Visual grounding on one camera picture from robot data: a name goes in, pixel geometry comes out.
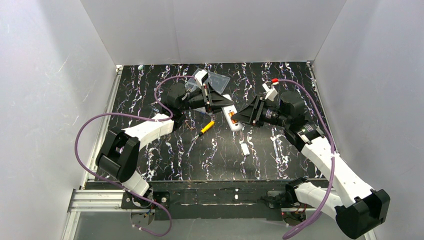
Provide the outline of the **white remote control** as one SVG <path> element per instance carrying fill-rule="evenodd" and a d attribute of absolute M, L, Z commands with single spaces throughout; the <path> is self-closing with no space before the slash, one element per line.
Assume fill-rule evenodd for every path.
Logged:
<path fill-rule="evenodd" d="M 237 125 L 234 125 L 232 123 L 232 120 L 233 120 L 232 116 L 238 112 L 234 104 L 230 106 L 224 106 L 221 109 L 222 109 L 223 116 L 232 132 L 239 132 L 244 128 L 244 124 L 239 121 Z"/>

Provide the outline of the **white battery cover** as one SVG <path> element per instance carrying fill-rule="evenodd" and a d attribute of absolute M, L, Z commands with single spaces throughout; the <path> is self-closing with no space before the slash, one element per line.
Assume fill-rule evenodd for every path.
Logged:
<path fill-rule="evenodd" d="M 241 143 L 240 144 L 240 147 L 241 147 L 242 154 L 244 156 L 249 156 L 250 155 L 250 150 L 249 150 L 249 147 L 248 147 L 248 145 L 246 143 Z"/>

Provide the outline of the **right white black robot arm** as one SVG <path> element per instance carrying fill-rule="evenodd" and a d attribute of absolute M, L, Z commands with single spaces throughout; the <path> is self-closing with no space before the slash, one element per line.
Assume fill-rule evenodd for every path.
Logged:
<path fill-rule="evenodd" d="M 328 179 L 335 193 L 327 193 L 300 177 L 285 186 L 284 200 L 319 209 L 335 220 L 349 238 L 357 239 L 386 221 L 391 198 L 384 189 L 375 190 L 344 160 L 331 152 L 325 133 L 306 116 L 306 105 L 296 92 L 287 91 L 280 100 L 256 96 L 231 120 L 254 127 L 265 123 L 283 128 L 286 139 Z"/>

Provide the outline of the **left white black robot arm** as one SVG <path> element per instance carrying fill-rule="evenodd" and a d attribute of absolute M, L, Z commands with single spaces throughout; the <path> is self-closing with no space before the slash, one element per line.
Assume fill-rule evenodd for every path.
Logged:
<path fill-rule="evenodd" d="M 164 135 L 177 130 L 185 120 L 185 111 L 204 108 L 207 113 L 219 113 L 234 102 L 217 92 L 210 83 L 204 83 L 189 92 L 183 83 L 168 88 L 162 104 L 162 113 L 127 129 L 110 129 L 96 157 L 96 165 L 120 182 L 124 189 L 144 196 L 150 188 L 137 172 L 139 152 Z"/>

